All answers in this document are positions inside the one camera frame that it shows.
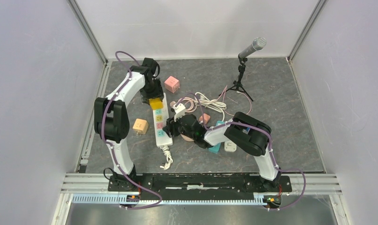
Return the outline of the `teal power strip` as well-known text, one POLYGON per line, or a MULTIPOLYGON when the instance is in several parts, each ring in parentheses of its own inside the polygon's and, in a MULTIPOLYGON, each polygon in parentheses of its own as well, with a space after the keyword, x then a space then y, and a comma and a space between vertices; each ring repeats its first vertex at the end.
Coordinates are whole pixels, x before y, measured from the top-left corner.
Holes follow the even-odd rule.
MULTIPOLYGON (((216 122, 216 126, 221 125, 223 123, 224 123, 223 121, 218 120, 216 122)), ((220 150, 220 146, 221 146, 221 143, 218 143, 215 146, 212 146, 212 147, 208 148, 208 151, 211 152, 211 153, 217 154, 219 152, 219 150, 220 150)))

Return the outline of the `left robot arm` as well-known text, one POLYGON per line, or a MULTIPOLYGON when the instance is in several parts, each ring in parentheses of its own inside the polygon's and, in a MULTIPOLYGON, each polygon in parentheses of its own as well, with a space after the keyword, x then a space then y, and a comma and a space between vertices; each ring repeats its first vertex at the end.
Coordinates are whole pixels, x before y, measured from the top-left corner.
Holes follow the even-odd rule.
POLYGON ((107 145, 113 161, 109 181, 126 191, 137 187, 136 169, 127 146, 130 130, 127 105, 140 93, 142 102, 153 110, 163 108, 159 72, 160 66, 154 59, 144 58, 141 65, 128 69, 126 77, 112 93, 94 102, 94 130, 107 145))

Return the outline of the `white power strip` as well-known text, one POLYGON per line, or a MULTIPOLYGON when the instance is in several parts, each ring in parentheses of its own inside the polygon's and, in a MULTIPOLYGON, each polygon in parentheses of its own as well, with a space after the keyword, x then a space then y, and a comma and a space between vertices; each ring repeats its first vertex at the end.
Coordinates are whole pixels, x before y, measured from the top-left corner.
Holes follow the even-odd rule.
POLYGON ((161 109, 153 110, 156 146, 161 149, 173 145, 173 139, 163 130, 163 127, 166 126, 166 120, 169 119, 169 106, 167 104, 166 94, 164 94, 162 103, 163 107, 161 109))

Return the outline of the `white plug adapter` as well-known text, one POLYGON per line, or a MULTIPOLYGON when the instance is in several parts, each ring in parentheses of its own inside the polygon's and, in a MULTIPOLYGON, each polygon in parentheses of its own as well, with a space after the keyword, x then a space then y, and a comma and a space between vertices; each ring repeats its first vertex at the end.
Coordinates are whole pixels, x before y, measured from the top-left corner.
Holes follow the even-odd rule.
POLYGON ((224 142, 224 151, 226 152, 235 152, 237 150, 237 145, 232 141, 224 142))

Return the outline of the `small pink plug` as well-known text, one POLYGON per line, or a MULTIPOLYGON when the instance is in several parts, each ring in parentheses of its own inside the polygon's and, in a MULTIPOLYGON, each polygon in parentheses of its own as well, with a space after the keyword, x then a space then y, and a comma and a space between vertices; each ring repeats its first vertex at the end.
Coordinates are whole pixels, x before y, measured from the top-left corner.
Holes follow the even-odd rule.
POLYGON ((202 114, 202 115, 199 117, 198 120, 199 120, 200 123, 207 124, 207 123, 209 122, 210 118, 211 118, 210 115, 204 113, 204 114, 202 114))

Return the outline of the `yellow cube plug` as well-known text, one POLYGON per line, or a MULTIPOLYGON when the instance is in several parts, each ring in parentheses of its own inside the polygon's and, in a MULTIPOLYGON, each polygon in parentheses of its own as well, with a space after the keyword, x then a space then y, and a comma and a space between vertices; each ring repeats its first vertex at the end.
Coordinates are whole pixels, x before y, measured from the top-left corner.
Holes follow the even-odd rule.
POLYGON ((149 105, 152 110, 159 110, 163 108, 163 101, 159 97, 151 98, 149 99, 149 105))

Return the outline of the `orange cube plug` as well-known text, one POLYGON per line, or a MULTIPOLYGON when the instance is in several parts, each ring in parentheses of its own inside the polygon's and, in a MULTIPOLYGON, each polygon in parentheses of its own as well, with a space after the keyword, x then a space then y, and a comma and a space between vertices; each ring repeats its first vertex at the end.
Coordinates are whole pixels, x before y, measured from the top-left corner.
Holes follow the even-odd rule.
POLYGON ((137 118, 132 128, 137 135, 144 135, 147 133, 148 127, 149 123, 147 120, 137 118))

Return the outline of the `round pink socket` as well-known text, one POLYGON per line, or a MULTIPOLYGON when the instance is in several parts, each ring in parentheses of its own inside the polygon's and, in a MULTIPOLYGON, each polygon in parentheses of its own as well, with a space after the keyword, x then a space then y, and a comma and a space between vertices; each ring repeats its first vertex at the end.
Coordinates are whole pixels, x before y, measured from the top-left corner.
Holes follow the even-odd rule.
POLYGON ((187 141, 187 142, 193 142, 194 140, 192 140, 191 138, 185 136, 185 135, 181 135, 181 137, 183 138, 183 140, 187 141))

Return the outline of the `pink cube plug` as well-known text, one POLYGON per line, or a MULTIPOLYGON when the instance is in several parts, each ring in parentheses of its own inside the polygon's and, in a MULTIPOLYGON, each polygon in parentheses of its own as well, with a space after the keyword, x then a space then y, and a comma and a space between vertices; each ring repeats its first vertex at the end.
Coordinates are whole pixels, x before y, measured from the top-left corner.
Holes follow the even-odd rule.
POLYGON ((173 76, 169 76, 165 81, 164 81, 165 88, 171 92, 175 93, 179 88, 180 88, 180 82, 178 79, 176 79, 173 76))

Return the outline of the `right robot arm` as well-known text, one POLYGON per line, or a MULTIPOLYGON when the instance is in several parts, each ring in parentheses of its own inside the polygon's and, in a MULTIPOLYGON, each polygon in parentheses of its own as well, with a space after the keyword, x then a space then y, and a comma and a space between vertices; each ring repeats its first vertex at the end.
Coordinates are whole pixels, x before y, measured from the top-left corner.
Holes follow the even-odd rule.
POLYGON ((171 117, 166 120, 163 131, 169 137, 184 135, 203 149, 231 141, 255 158, 264 190, 274 191, 280 185, 279 167, 270 154, 272 130, 265 123, 245 113, 237 112, 231 120, 214 127, 204 126, 193 114, 177 119, 171 117))

